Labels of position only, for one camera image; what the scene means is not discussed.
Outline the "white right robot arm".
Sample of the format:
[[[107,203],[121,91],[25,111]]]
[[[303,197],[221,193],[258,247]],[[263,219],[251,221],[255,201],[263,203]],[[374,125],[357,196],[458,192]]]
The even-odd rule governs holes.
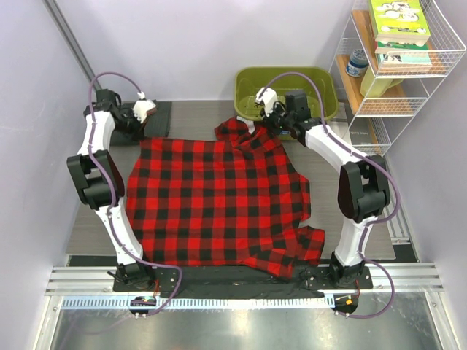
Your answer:
[[[344,217],[338,246],[328,268],[330,282],[345,288],[362,275],[364,251],[374,221],[390,203],[382,157],[368,156],[344,142],[306,106],[306,94],[293,90],[281,102],[275,90],[261,88],[255,97],[260,117],[276,131],[289,131],[304,147],[316,152],[339,174],[337,202]]]

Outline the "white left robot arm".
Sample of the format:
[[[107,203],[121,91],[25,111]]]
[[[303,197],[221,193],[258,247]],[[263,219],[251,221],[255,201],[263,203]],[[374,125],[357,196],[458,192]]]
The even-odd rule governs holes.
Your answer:
[[[125,211],[125,185],[109,146],[118,131],[132,141],[144,139],[148,115],[156,111],[144,93],[130,104],[109,89],[97,90],[96,100],[84,111],[86,131],[82,146],[66,165],[77,194],[103,222],[117,255],[117,267],[110,276],[125,287],[146,291],[155,282],[155,272],[142,262],[144,252]]]

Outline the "red black plaid shirt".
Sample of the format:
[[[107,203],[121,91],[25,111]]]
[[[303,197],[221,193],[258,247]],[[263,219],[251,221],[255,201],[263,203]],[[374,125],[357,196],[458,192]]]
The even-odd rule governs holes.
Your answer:
[[[215,140],[145,139],[126,213],[145,258],[188,267],[243,265],[289,279],[317,265],[309,180],[266,126],[232,117]]]

